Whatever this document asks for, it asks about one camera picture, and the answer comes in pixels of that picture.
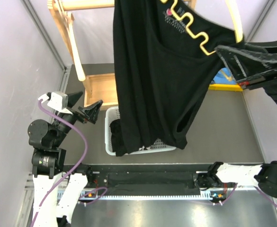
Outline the yellow metal-hook hanger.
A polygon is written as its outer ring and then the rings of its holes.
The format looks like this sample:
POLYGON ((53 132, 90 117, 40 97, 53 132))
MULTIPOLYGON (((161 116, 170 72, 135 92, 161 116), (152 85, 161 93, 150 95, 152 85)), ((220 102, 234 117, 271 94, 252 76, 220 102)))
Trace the yellow metal-hook hanger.
POLYGON ((161 3, 168 5, 167 16, 171 16, 179 22, 191 39, 197 40, 199 49, 206 56, 215 53, 218 43, 214 39, 223 41, 230 32, 233 32, 231 35, 232 43, 238 44, 244 40, 241 17, 237 3, 234 0, 227 0, 225 2, 232 18, 233 30, 203 18, 182 0, 161 0, 161 3))

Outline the small black tank top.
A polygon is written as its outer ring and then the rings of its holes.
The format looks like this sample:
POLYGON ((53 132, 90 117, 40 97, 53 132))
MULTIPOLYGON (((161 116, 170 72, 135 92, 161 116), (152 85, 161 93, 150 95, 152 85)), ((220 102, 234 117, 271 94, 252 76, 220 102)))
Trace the small black tank top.
POLYGON ((125 154, 128 154, 128 151, 125 147, 123 136, 122 136, 120 119, 116 119, 111 122, 110 131, 111 131, 112 150, 113 152, 115 152, 116 156, 121 157, 121 156, 124 156, 125 154))

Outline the black white striped tank top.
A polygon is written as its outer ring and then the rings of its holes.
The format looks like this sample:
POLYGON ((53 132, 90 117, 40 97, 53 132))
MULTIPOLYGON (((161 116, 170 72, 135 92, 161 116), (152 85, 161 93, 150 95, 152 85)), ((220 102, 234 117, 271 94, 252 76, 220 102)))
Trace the black white striped tank top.
POLYGON ((149 146, 149 147, 142 146, 142 147, 140 147, 140 148, 139 148, 139 151, 143 151, 143 150, 151 150, 151 149, 152 149, 152 147, 151 147, 151 146, 149 146))

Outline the beige wooden hanger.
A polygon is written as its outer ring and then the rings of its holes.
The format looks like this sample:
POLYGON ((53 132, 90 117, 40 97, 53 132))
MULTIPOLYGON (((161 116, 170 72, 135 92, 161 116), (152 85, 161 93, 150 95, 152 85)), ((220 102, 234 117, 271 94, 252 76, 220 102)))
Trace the beige wooden hanger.
POLYGON ((66 28, 66 31, 68 34, 68 38, 69 38, 70 45, 71 45, 72 59, 73 59, 75 69, 77 72, 78 80, 81 82, 84 82, 86 80, 86 76, 83 71, 81 61, 80 61, 78 48, 77 48, 75 36, 74 36, 74 30, 73 30, 74 17, 71 12, 67 12, 63 9, 63 3, 60 0, 55 0, 54 2, 58 9, 60 17, 63 20, 64 27, 66 28))

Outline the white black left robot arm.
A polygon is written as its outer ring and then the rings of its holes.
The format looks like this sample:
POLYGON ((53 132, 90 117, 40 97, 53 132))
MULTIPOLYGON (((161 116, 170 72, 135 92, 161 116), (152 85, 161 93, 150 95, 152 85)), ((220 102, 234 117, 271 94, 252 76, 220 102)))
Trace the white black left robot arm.
POLYGON ((75 111, 73 107, 82 95, 82 92, 48 92, 38 98, 39 109, 51 116, 53 122, 38 119, 27 129, 28 143, 34 149, 32 227, 70 227, 74 210, 84 197, 95 202, 99 190, 107 191, 98 186, 91 166, 82 162, 88 152, 88 141, 75 126, 76 122, 95 124, 103 101, 75 111), (64 164, 66 150, 60 147, 70 130, 77 132, 84 142, 83 154, 73 166, 64 164))

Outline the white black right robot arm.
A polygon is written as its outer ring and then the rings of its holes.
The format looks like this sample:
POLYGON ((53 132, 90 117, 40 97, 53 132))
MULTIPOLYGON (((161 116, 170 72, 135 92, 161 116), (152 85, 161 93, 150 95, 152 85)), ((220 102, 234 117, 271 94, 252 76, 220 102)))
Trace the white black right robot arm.
POLYGON ((198 173, 202 189, 224 183, 253 186, 277 198, 277 41, 247 43, 243 47, 219 46, 219 57, 244 90, 249 117, 264 163, 253 165, 215 162, 198 173))

